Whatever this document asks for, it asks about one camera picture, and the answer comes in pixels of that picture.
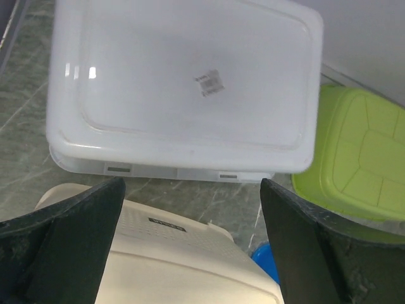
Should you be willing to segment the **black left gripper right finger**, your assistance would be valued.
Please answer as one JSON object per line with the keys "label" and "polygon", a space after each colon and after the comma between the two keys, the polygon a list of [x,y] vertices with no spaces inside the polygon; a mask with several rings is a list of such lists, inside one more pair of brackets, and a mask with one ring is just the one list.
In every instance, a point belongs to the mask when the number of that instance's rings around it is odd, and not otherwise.
{"label": "black left gripper right finger", "polygon": [[269,179],[260,200],[285,303],[404,303],[404,236],[353,222]]}

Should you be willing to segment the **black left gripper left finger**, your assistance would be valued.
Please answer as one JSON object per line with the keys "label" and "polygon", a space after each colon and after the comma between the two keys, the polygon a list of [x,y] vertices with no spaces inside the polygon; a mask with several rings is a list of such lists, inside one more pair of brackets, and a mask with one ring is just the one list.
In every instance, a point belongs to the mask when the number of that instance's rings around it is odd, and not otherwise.
{"label": "black left gripper left finger", "polygon": [[125,190],[115,177],[1,222],[1,303],[94,303]]}

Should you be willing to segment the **blue plastic tub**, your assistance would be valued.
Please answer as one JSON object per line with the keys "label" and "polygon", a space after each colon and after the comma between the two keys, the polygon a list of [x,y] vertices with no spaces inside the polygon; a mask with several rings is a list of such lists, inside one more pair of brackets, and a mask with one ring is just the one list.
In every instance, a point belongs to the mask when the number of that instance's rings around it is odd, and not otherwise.
{"label": "blue plastic tub", "polygon": [[264,270],[277,284],[280,284],[277,266],[269,242],[259,245],[252,253],[251,259]]}

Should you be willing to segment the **cream perforated laundry basket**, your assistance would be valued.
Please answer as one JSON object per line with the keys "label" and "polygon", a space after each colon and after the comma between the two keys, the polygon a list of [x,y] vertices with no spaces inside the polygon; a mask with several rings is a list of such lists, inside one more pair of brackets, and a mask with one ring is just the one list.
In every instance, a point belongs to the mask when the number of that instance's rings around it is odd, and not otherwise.
{"label": "cream perforated laundry basket", "polygon": [[282,303],[280,286],[214,224],[125,200],[97,303]]}

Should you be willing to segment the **green plastic tray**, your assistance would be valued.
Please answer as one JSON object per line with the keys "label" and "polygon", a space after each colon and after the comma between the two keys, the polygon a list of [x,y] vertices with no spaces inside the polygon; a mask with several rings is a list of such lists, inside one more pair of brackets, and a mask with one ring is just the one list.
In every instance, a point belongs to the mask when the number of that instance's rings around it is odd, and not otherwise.
{"label": "green plastic tray", "polygon": [[404,108],[364,89],[322,85],[314,159],[292,186],[338,213],[404,220]]}

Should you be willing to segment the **large white plastic tub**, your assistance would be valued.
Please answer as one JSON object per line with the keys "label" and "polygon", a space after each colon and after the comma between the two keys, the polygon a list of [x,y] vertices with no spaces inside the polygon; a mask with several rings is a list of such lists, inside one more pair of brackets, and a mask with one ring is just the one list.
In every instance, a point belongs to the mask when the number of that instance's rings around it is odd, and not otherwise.
{"label": "large white plastic tub", "polygon": [[293,1],[56,1],[46,112],[81,174],[259,182],[314,158],[323,20]]}

